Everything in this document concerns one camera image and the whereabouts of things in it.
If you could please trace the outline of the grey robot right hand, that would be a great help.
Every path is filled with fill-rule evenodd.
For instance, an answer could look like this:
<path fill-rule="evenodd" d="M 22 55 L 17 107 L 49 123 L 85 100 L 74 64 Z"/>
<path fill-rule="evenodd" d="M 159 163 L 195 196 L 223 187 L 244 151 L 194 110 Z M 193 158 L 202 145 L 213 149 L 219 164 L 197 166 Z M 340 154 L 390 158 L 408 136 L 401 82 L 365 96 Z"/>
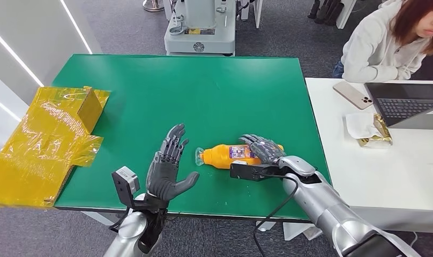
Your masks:
<path fill-rule="evenodd" d="M 261 164 L 277 164 L 280 158 L 286 156 L 284 150 L 270 139 L 255 134 L 244 134 L 239 140 L 248 145 Z"/>

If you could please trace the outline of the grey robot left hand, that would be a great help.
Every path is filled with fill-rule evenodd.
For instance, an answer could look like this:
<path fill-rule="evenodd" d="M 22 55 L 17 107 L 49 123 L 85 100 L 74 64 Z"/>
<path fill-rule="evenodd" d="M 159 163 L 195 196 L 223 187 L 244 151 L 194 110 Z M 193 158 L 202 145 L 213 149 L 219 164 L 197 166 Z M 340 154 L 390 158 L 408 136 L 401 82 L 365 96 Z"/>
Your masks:
<path fill-rule="evenodd" d="M 188 139 L 183 123 L 173 126 L 163 140 L 160 149 L 155 152 L 146 178 L 147 193 L 162 200 L 170 201 L 194 187 L 199 173 L 191 172 L 185 179 L 178 181 L 180 159 Z"/>

